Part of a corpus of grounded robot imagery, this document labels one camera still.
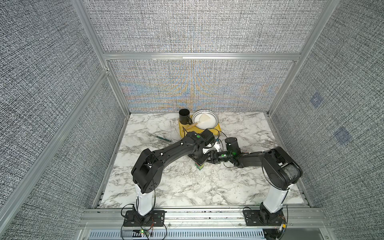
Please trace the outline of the dark green lego brick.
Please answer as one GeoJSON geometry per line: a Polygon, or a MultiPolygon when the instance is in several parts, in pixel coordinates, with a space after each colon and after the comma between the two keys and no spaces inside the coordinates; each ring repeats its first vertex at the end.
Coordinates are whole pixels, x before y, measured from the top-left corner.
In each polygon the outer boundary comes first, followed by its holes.
{"type": "Polygon", "coordinates": [[[195,163],[195,166],[197,169],[202,170],[205,165],[204,164],[199,165],[199,164],[195,163]]]}

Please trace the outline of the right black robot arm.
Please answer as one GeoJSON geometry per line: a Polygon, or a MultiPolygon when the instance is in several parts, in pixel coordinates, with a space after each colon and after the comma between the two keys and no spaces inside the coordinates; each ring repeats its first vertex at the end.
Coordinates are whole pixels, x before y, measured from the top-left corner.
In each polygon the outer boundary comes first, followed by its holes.
{"type": "Polygon", "coordinates": [[[203,151],[209,154],[208,162],[220,164],[230,162],[236,168],[260,167],[263,176],[270,184],[264,201],[260,204],[258,219],[262,225],[277,224],[286,217],[283,214],[283,202],[290,188],[301,178],[301,167],[281,147],[261,152],[243,153],[237,138],[225,139],[226,151],[215,148],[203,151]]]}

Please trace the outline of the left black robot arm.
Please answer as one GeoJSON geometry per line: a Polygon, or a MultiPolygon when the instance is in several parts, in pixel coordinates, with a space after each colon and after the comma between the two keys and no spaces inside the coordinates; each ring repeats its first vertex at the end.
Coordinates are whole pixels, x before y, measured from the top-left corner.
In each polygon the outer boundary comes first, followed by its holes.
{"type": "Polygon", "coordinates": [[[209,158],[208,150],[215,142],[215,136],[210,130],[200,134],[192,131],[163,149],[143,150],[131,171],[137,195],[134,209],[139,216],[147,216],[154,208],[152,200],[164,168],[183,156],[189,156],[196,164],[203,165],[209,158]]]}

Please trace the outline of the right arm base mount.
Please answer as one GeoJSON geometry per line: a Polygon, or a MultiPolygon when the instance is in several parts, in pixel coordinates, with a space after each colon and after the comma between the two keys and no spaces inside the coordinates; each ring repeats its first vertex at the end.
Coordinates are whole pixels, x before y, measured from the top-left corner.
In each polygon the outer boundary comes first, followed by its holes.
{"type": "Polygon", "coordinates": [[[243,216],[247,226],[271,226],[277,227],[286,224],[286,218],[282,209],[276,213],[270,213],[267,210],[243,209],[243,216]]]}

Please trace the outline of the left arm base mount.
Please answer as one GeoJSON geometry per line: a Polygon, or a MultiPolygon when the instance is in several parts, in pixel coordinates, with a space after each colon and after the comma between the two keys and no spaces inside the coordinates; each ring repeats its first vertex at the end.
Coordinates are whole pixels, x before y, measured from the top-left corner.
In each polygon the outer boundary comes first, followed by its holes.
{"type": "Polygon", "coordinates": [[[124,227],[162,227],[165,221],[166,211],[152,211],[141,216],[136,210],[126,211],[124,215],[124,227]]]}

